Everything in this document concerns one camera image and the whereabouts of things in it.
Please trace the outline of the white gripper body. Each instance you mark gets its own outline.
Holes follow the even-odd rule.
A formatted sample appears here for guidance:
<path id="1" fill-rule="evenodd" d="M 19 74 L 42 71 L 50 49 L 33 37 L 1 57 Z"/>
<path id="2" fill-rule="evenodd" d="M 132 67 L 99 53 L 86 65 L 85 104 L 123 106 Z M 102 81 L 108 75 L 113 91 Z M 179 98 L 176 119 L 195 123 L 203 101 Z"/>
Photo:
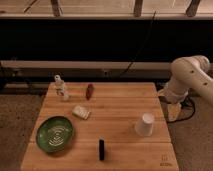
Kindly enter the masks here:
<path id="1" fill-rule="evenodd" d="M 169 102 L 164 96 L 162 96 L 161 102 L 163 103 L 163 111 L 166 117 L 166 121 L 167 122 L 176 121 L 181 112 L 181 104 L 180 103 L 173 104 Z"/>

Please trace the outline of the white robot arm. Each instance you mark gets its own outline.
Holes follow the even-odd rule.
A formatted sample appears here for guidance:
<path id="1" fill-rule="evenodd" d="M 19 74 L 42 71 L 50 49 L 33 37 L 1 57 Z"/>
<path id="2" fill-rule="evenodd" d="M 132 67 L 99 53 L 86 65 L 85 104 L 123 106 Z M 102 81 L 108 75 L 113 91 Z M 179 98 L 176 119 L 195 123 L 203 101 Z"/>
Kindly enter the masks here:
<path id="1" fill-rule="evenodd" d="M 195 55 L 180 57 L 171 63 L 171 77 L 162 89 L 168 105 L 168 121 L 177 120 L 181 111 L 181 102 L 185 100 L 189 89 L 195 90 L 208 103 L 213 105 L 213 78 L 207 75 L 210 62 L 207 57 Z"/>

